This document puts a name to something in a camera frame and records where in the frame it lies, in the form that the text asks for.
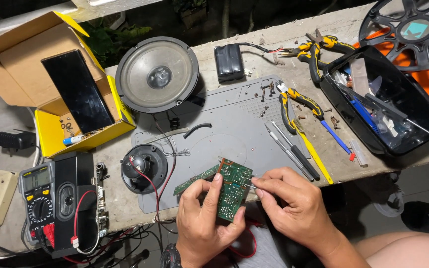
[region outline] spoked wheel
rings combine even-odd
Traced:
[[[390,42],[393,48],[386,57],[391,62],[400,54],[412,59],[409,66],[397,65],[399,70],[429,70],[429,0],[398,0],[403,5],[402,15],[383,14],[382,8],[392,1],[380,1],[370,9],[360,28],[360,46]],[[384,28],[381,35],[368,36],[372,24]]]

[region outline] black power adapter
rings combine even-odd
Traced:
[[[232,81],[244,77],[245,71],[239,44],[215,47],[214,50],[218,82]]]
[[[36,145],[36,134],[24,130],[7,130],[0,132],[0,146],[3,148],[12,148],[23,150]]]

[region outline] multimeter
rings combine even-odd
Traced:
[[[19,192],[26,205],[26,238],[31,245],[35,245],[38,243],[36,231],[54,223],[55,162],[21,171],[18,181]]]

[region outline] black plastic bin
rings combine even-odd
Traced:
[[[324,76],[320,82],[322,91],[366,147],[374,154],[400,156],[429,141],[428,133],[412,125],[401,143],[390,148],[365,122],[331,76],[334,71],[342,70],[344,65],[349,64],[349,60],[357,58],[364,58],[369,81],[382,76],[382,87],[376,96],[380,100],[391,101],[391,104],[407,114],[409,119],[428,131],[429,102],[420,90],[373,46],[361,47],[328,64],[323,70]]]

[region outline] electrical outlet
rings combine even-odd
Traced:
[[[4,222],[9,205],[18,185],[19,173],[0,170],[0,226]]]

